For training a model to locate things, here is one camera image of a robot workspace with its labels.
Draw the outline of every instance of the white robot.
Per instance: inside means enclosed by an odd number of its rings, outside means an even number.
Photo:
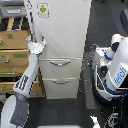
[[[123,10],[120,19],[128,34],[127,14]],[[111,47],[96,48],[92,69],[94,95],[102,103],[117,105],[128,90],[128,37],[114,34]]]

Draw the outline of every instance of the freezer drawer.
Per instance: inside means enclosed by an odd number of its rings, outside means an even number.
[[[0,77],[21,76],[27,67],[0,67]]]
[[[0,67],[28,66],[29,50],[0,50]]]
[[[24,31],[0,31],[0,49],[27,49],[26,38],[28,32]]]
[[[79,79],[43,80],[47,99],[77,98]]]
[[[5,6],[0,7],[4,17],[25,17],[26,11],[22,12],[24,6]]]
[[[42,78],[79,77],[82,66],[81,59],[58,59],[39,61]]]

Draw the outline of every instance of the dark floor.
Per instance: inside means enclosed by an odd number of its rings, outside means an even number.
[[[128,5],[121,3],[120,0],[106,0],[105,3],[101,0],[92,1],[85,52],[91,51],[92,44],[110,46],[114,33],[126,36],[120,23],[120,12],[127,7]],[[86,86],[85,82],[80,81],[82,87],[84,84]],[[92,128],[91,115],[98,117],[101,128],[103,128],[105,119],[100,114],[100,110],[87,109],[86,100],[87,97],[80,91],[77,99],[29,99],[30,117],[25,128],[36,128],[41,125],[79,125],[83,128]]]

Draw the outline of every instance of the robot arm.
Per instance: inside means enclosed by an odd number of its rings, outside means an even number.
[[[111,39],[111,47],[109,47],[106,51],[103,50],[104,56],[100,59],[100,68],[101,70],[107,70],[112,62],[112,58],[121,43],[121,41],[125,37],[120,34],[114,34]]]
[[[15,95],[10,96],[4,104],[1,113],[1,128],[24,127],[29,115],[27,98],[30,97],[38,68],[38,57],[35,54],[30,54],[28,68],[13,87]]]

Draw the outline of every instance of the cable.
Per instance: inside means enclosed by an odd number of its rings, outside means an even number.
[[[99,47],[97,44],[92,44],[92,46],[91,46],[91,51],[92,51],[92,53],[94,53],[93,46],[96,46],[96,48]]]
[[[79,91],[82,92],[82,93],[88,93],[88,92],[91,91],[91,89],[92,89],[92,83],[91,83],[89,80],[83,80],[83,81],[90,83],[91,87],[89,88],[89,90],[87,90],[87,91],[85,92],[85,91],[82,91],[82,90],[81,90],[80,85],[79,85]]]
[[[118,128],[120,128],[120,126],[121,126],[121,122],[122,122],[122,107],[123,107],[124,98],[127,95],[127,93],[128,93],[128,90],[125,92],[124,97],[123,97],[122,102],[121,102],[121,117],[120,117],[120,122],[119,122],[119,127]]]

